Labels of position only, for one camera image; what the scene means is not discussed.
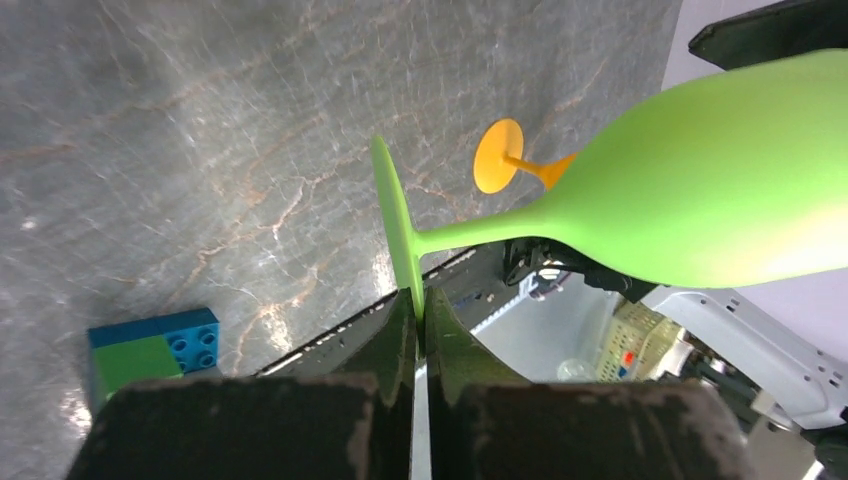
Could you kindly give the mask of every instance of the green plastic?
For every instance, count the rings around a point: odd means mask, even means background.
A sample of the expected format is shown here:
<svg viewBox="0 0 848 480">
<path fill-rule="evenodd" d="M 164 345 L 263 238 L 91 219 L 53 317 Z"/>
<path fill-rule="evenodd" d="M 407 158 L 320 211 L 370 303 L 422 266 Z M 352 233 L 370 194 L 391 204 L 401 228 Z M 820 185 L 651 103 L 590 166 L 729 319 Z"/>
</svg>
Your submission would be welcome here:
<svg viewBox="0 0 848 480">
<path fill-rule="evenodd" d="M 541 236 L 692 288 L 848 267 L 848 51 L 695 80 L 635 106 L 539 200 L 417 232 L 382 139 L 374 169 L 399 288 L 423 315 L 429 252 Z"/>
<path fill-rule="evenodd" d="M 162 335 L 96 348 L 92 362 L 95 407 L 132 382 L 183 375 Z"/>
</svg>

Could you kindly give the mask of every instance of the gray marble surface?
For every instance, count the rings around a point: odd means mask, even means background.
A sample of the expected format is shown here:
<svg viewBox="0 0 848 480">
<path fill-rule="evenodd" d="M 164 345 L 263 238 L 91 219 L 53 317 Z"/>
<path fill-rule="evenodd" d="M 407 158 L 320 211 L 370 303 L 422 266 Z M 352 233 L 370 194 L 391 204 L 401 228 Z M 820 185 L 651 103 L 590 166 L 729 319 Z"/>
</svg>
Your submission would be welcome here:
<svg viewBox="0 0 848 480">
<path fill-rule="evenodd" d="M 246 374 L 393 290 L 373 134 L 420 227 L 541 194 L 476 192 L 479 136 L 581 148 L 658 91 L 678 7 L 0 1 L 0 479 L 73 458 L 87 327 L 209 306 Z"/>
</svg>

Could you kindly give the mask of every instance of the orange glass stem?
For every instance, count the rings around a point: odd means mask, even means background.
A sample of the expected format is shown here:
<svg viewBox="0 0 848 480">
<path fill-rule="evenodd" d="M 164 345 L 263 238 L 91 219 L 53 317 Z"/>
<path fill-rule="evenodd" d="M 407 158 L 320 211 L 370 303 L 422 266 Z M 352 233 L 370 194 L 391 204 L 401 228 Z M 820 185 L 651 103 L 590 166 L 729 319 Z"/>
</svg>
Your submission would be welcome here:
<svg viewBox="0 0 848 480">
<path fill-rule="evenodd" d="M 539 180 L 541 180 L 545 185 L 545 189 L 550 190 L 554 188 L 554 185 L 556 185 L 557 181 L 559 181 L 559 177 L 565 173 L 568 166 L 571 165 L 571 162 L 573 162 L 575 158 L 577 158 L 577 154 L 572 153 L 571 155 L 554 163 L 548 165 L 537 165 L 535 163 L 525 162 L 524 160 L 504 155 L 504 162 L 519 170 L 539 177 Z"/>
</svg>

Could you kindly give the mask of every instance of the plastic wine glass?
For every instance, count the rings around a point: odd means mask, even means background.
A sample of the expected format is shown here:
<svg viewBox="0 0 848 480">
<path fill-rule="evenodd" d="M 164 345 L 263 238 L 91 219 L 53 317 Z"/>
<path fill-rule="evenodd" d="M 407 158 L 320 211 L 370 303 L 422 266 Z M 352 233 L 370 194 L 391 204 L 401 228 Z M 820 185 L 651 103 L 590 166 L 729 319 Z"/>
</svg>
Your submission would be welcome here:
<svg viewBox="0 0 848 480">
<path fill-rule="evenodd" d="M 524 134 L 511 118 L 502 118 L 490 126 L 474 154 L 474 183 L 483 193 L 498 193 L 512 181 L 517 170 L 536 176 L 546 190 L 554 188 L 577 157 L 573 153 L 548 165 L 537 165 L 521 159 Z"/>
<path fill-rule="evenodd" d="M 423 318 L 426 253 L 539 236 L 658 284 L 732 288 L 848 266 L 848 51 L 666 90 L 598 134 L 526 207 L 412 226 L 386 144 L 371 144 L 398 288 Z"/>
</svg>

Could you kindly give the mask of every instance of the lego brick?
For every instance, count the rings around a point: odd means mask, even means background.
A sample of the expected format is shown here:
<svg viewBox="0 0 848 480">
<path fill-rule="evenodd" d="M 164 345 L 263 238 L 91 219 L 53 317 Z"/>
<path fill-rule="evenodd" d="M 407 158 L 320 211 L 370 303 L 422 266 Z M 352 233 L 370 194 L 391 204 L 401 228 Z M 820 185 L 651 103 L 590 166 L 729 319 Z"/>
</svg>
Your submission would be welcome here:
<svg viewBox="0 0 848 480">
<path fill-rule="evenodd" d="M 160 335 L 155 318 L 136 320 L 134 322 L 106 325 L 105 327 L 90 328 L 88 343 L 91 348 L 101 348 L 117 343 L 130 342 L 140 338 Z"/>
<path fill-rule="evenodd" d="M 182 376 L 161 335 L 107 345 L 94 349 L 91 354 L 93 378 L 90 388 L 95 409 L 132 382 Z"/>
<path fill-rule="evenodd" d="M 183 373 L 218 363 L 218 319 L 208 308 L 156 318 Z"/>
</svg>

